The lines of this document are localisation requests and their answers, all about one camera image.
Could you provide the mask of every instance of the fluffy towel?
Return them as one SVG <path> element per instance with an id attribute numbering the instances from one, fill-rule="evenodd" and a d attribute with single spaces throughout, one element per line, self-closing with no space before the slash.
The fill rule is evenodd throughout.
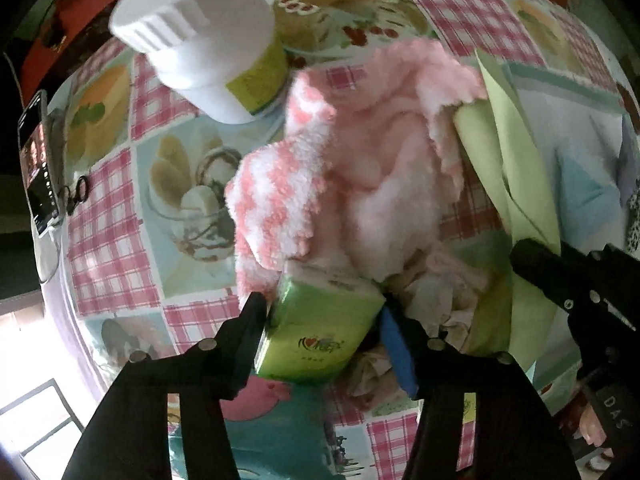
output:
<path id="1" fill-rule="evenodd" d="M 377 50 L 355 89 L 323 70 L 296 77 L 285 139 L 247 155 L 226 187 L 241 304 L 272 297 L 286 260 L 384 280 L 438 237 L 463 187 L 454 107 L 482 79 L 437 41 Z"/>

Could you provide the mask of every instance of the window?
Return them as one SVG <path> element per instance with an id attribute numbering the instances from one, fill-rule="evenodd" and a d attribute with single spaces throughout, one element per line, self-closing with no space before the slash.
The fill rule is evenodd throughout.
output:
<path id="1" fill-rule="evenodd" d="M 60 480 L 84 427 L 51 379 L 0 408 L 0 432 L 39 480 Z"/>

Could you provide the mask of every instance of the yellow label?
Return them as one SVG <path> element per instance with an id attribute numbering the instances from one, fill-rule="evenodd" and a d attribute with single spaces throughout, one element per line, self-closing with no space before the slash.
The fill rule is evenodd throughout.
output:
<path id="1" fill-rule="evenodd" d="M 251 115 L 256 115 L 273 102 L 286 79 L 287 57 L 274 35 L 251 68 L 227 83 L 226 88 Z"/>
<path id="2" fill-rule="evenodd" d="M 462 424 L 476 420 L 476 394 L 465 393 L 465 411 L 462 415 Z"/>

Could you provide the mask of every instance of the white plastic bottle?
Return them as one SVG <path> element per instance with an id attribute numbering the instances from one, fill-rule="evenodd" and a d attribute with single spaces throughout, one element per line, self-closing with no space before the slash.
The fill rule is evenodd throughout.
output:
<path id="1" fill-rule="evenodd" d="M 287 62 L 263 0 L 120 0 L 114 36 L 213 119 L 253 121 L 284 93 Z"/>

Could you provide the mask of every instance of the brand logo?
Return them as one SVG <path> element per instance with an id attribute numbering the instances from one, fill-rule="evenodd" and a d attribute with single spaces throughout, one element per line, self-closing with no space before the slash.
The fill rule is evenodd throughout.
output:
<path id="1" fill-rule="evenodd" d="M 310 352 L 325 352 L 330 354 L 334 350 L 339 350 L 342 343 L 344 343 L 344 341 L 334 341 L 333 337 L 303 337 L 298 341 L 298 346 Z"/>

